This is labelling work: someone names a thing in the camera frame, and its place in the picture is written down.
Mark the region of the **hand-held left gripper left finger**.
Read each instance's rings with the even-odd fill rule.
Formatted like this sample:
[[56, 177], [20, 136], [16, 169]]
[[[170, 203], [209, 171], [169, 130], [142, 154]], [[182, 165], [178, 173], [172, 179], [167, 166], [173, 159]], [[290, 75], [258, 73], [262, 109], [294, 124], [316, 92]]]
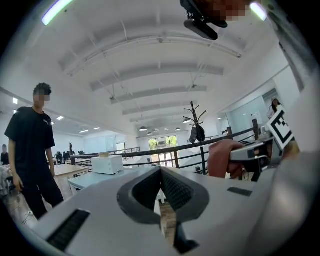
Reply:
[[127, 182], [145, 174], [147, 169], [130, 171], [113, 180], [93, 184], [59, 204], [44, 215], [33, 231], [43, 240], [75, 210], [89, 213], [72, 239], [66, 253], [72, 256], [177, 256], [158, 224], [140, 224], [119, 207], [118, 190]]

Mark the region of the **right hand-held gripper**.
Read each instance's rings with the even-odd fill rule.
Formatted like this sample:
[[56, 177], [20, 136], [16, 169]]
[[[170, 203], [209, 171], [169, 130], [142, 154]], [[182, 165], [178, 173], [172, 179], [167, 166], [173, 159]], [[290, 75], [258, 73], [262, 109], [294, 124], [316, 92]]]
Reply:
[[252, 182], [258, 181], [261, 173], [280, 164], [285, 147], [294, 139], [294, 135], [284, 119], [285, 109], [276, 107], [276, 112], [267, 123], [269, 130], [266, 138], [244, 144], [244, 147], [231, 151], [229, 159], [243, 162], [247, 173], [252, 173]]

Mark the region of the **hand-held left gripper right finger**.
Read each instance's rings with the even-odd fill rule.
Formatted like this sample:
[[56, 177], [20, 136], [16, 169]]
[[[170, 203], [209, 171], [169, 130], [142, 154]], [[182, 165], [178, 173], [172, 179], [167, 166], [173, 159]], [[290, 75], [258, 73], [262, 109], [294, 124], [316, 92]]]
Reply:
[[177, 193], [171, 254], [179, 256], [269, 256], [275, 243], [265, 220], [275, 170], [257, 182], [161, 169], [162, 183]]

